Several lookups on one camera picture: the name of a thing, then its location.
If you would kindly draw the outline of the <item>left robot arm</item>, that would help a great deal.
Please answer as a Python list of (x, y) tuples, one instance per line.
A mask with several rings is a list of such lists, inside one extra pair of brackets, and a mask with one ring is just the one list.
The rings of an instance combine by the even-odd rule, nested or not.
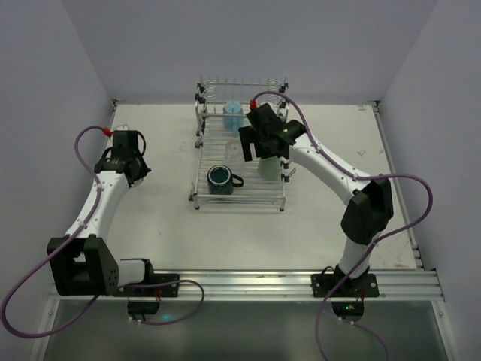
[(47, 245), (50, 269), (61, 296), (114, 296), (128, 285), (152, 277), (148, 259), (116, 259), (107, 236), (120, 201), (150, 172), (144, 161), (146, 141), (136, 130), (104, 129), (112, 140), (89, 173), (92, 188), (72, 226)]

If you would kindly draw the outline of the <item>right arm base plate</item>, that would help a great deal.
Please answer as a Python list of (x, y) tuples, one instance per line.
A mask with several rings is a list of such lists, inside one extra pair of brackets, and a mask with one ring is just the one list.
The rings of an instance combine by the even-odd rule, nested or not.
[[(311, 288), (315, 298), (324, 298), (328, 292), (337, 284), (338, 276), (332, 272), (312, 274), (310, 276)], [(347, 278), (343, 284), (336, 289), (329, 299), (329, 308), (333, 313), (343, 320), (358, 322), (365, 313), (365, 300), (380, 296), (376, 276), (367, 273), (360, 281)]]

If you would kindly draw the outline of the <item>light green plastic cup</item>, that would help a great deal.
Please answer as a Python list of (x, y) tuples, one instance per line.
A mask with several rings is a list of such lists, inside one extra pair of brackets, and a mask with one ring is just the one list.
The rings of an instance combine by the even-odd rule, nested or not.
[(263, 179), (267, 181), (277, 181), (280, 179), (281, 173), (280, 160), (275, 156), (260, 159), (257, 170)]

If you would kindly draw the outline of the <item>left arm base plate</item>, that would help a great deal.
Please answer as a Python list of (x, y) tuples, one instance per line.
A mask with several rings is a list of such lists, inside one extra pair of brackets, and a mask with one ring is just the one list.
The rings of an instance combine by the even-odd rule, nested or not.
[(162, 298), (176, 298), (179, 274), (152, 274), (145, 281), (120, 287), (114, 296), (127, 298), (127, 313), (134, 320), (151, 320), (160, 309)]

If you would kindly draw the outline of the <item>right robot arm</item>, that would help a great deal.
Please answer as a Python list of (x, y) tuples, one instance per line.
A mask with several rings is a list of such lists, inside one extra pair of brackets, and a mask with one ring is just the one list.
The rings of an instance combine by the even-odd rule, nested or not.
[(253, 160), (251, 147), (260, 159), (289, 160), (320, 179), (346, 206), (340, 222), (346, 243), (327, 285), (333, 287), (345, 278), (340, 291), (348, 293), (368, 282), (369, 259), (361, 257), (394, 215), (390, 181), (371, 180), (364, 172), (346, 174), (348, 164), (325, 151), (316, 139), (310, 140), (304, 124), (282, 121), (268, 104), (252, 100), (247, 119), (250, 124), (239, 129), (245, 161)]

